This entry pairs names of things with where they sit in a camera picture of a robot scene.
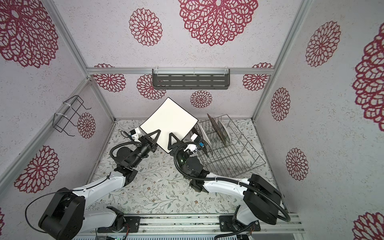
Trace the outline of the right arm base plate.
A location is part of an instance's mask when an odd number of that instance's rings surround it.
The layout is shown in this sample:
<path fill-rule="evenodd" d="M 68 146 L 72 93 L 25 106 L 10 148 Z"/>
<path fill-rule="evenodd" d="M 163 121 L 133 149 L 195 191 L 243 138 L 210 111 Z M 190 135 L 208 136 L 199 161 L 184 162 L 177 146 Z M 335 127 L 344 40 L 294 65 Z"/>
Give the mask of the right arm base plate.
<path fill-rule="evenodd" d="M 219 225 L 221 232 L 237 232 L 247 226 L 240 221 L 236 220 L 234 215 L 220 215 Z M 261 230 L 259 221 L 256 221 L 251 227 L 246 229 L 246 232 L 259 232 Z"/>

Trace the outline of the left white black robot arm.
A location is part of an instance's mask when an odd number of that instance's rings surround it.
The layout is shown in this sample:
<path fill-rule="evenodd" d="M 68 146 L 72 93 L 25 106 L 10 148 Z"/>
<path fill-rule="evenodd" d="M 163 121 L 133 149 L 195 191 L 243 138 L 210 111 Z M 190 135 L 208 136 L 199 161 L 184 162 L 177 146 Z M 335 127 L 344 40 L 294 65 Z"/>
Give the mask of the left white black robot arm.
<path fill-rule="evenodd" d="M 122 143 L 110 151 L 117 167 L 105 178 L 69 190 L 62 188 L 54 196 L 39 220 L 38 226 L 56 240 L 71 240 L 78 233 L 107 228 L 121 232 L 126 227 L 124 213 L 115 207 L 89 211 L 88 207 L 103 196 L 130 184 L 137 175 L 135 169 L 157 149 L 161 130 L 143 135 L 137 141 Z"/>

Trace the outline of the white square plate black rim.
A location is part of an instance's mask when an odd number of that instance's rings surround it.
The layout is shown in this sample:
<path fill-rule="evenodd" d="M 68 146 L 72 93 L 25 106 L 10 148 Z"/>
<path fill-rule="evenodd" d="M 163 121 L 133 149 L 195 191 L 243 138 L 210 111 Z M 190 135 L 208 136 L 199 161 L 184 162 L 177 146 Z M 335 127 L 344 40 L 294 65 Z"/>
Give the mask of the white square plate black rim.
<path fill-rule="evenodd" d="M 198 128 L 202 134 L 202 139 L 205 141 L 206 145 L 208 145 L 209 148 L 212 149 L 213 148 L 212 143 L 211 143 L 206 131 L 204 130 L 203 126 L 200 123 L 197 123 L 197 125 L 198 125 Z"/>

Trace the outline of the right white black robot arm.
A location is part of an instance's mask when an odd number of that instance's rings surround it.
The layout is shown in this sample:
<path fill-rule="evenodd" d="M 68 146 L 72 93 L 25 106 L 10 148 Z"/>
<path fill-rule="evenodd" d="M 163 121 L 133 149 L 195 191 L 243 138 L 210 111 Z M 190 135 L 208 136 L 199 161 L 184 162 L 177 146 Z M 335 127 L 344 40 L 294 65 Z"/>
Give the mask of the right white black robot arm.
<path fill-rule="evenodd" d="M 282 194 L 272 184 L 256 174 L 246 179 L 236 179 L 205 170 L 195 154 L 203 147 L 204 143 L 198 136 L 191 142 L 182 142 L 173 133 L 169 134 L 168 150 L 174 158 L 175 167 L 190 180 L 192 189 L 242 199 L 232 218 L 235 229 L 256 221 L 269 225 L 276 225 L 277 220 L 290 222 L 288 211 L 282 207 Z"/>

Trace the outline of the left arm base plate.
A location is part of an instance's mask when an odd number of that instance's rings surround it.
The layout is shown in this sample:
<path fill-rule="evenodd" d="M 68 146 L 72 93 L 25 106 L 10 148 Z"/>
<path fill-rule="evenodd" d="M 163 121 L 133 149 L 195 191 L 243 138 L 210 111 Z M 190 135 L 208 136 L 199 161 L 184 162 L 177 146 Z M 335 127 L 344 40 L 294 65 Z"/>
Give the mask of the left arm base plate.
<path fill-rule="evenodd" d="M 137 233 L 139 231 L 141 217 L 124 216 L 110 227 L 98 228 L 97 233 Z"/>

